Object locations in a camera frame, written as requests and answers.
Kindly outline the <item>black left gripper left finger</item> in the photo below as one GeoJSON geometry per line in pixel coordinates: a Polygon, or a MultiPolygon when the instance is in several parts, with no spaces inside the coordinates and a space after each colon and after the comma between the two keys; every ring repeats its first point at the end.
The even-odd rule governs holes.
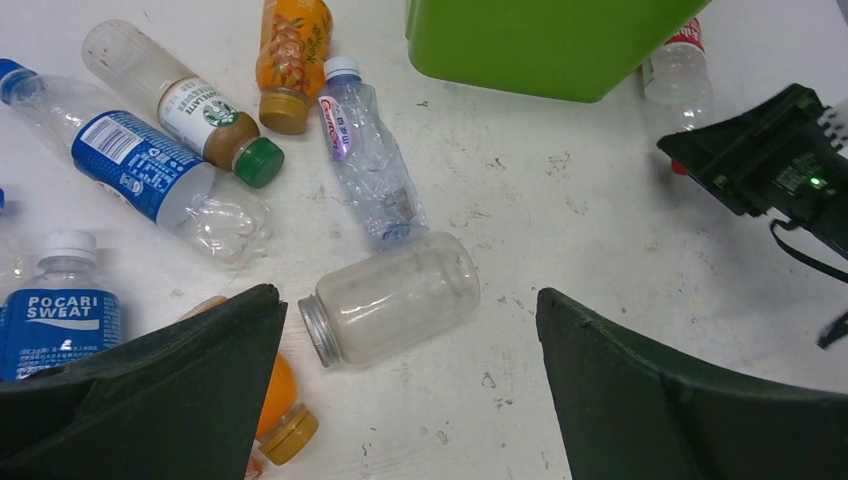
{"type": "Polygon", "coordinates": [[[1,386],[5,479],[241,479],[287,306],[271,284],[1,386]]]}

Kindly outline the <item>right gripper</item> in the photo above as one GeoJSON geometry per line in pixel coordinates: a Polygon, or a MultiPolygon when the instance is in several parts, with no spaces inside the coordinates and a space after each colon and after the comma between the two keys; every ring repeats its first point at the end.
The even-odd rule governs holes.
{"type": "Polygon", "coordinates": [[[847,102],[793,83],[751,110],[657,142],[737,215],[770,209],[847,256],[847,102]]]}

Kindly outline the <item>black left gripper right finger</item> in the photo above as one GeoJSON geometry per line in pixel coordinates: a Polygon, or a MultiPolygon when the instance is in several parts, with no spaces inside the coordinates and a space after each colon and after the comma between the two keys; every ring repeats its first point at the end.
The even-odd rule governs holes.
{"type": "Polygon", "coordinates": [[[847,397],[722,368],[553,288],[536,328],[576,479],[843,479],[847,397]]]}

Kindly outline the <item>small orange label bottle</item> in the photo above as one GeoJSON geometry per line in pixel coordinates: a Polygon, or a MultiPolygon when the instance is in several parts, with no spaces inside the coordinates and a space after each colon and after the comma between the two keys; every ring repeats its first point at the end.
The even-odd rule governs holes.
{"type": "Polygon", "coordinates": [[[318,418],[299,400],[292,368],[277,352],[255,433],[258,452],[272,464],[284,465],[306,447],[318,428],[318,418]]]}

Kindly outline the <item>clear jar silver lid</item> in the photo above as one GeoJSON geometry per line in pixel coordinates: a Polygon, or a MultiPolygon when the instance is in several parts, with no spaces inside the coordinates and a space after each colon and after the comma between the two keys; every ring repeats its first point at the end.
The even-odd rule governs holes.
{"type": "Polygon", "coordinates": [[[321,365],[358,367],[455,328],[480,298],[467,249],[430,232],[325,275],[297,306],[321,365]]]}

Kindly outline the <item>crushed purple label clear bottle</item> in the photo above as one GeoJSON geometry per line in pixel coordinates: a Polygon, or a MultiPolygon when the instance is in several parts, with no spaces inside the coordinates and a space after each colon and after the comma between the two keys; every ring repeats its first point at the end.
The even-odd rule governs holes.
{"type": "Polygon", "coordinates": [[[374,87],[351,57],[332,57],[323,69],[325,85],[316,98],[323,137],[358,224],[379,250],[422,237],[428,220],[396,139],[380,118],[374,87]]]}

